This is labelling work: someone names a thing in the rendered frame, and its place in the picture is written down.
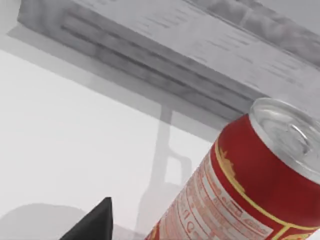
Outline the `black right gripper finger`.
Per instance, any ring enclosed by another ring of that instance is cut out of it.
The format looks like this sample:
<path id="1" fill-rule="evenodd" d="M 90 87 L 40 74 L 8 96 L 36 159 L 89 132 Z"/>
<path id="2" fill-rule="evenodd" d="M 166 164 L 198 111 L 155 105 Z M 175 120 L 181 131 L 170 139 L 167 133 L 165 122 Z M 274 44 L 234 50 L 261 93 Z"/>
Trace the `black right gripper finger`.
<path id="1" fill-rule="evenodd" d="M 112 198 L 105 197 L 59 240 L 112 240 Z"/>

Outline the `red and white can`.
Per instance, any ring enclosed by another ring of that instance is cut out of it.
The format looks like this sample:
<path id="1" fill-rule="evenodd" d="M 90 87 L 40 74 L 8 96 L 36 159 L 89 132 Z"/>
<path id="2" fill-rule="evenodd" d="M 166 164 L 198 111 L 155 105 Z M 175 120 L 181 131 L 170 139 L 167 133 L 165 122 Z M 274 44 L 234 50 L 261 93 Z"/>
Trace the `red and white can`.
<path id="1" fill-rule="evenodd" d="M 144 240 L 306 240 L 320 230 L 320 122 L 273 98 L 227 124 Z"/>

